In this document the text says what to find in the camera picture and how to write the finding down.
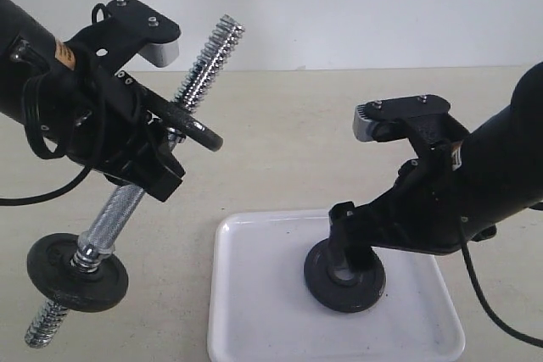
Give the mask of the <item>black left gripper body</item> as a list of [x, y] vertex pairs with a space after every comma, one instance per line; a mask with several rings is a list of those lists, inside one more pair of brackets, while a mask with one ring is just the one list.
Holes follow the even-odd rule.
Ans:
[[147, 109], [142, 88], [102, 69], [50, 72], [51, 159], [92, 165], [114, 180], [148, 172]]

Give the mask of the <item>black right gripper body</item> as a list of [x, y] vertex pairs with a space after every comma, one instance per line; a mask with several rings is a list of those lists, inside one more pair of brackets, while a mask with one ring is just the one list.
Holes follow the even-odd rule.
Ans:
[[458, 252], [462, 241], [496, 236], [494, 222], [479, 224], [460, 210], [452, 160], [433, 159], [399, 175], [395, 184], [364, 206], [360, 240], [374, 247], [444, 256]]

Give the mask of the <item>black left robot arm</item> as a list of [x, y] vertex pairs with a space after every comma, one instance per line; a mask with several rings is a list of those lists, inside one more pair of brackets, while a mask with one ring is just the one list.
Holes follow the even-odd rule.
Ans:
[[167, 200], [185, 171], [150, 90], [121, 68], [136, 55], [163, 67], [179, 25], [139, 0], [112, 0], [62, 41], [12, 0], [1, 0], [1, 111], [22, 124], [41, 159], [67, 158]]

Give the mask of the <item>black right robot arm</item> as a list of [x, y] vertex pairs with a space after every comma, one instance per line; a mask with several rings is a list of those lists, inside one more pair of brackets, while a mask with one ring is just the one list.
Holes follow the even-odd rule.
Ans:
[[329, 213], [328, 257], [356, 270], [372, 247], [447, 255], [495, 235], [502, 220], [542, 199], [542, 68], [518, 81], [510, 103], [474, 131], [435, 95], [358, 108], [365, 142], [406, 139], [416, 158], [370, 203]]

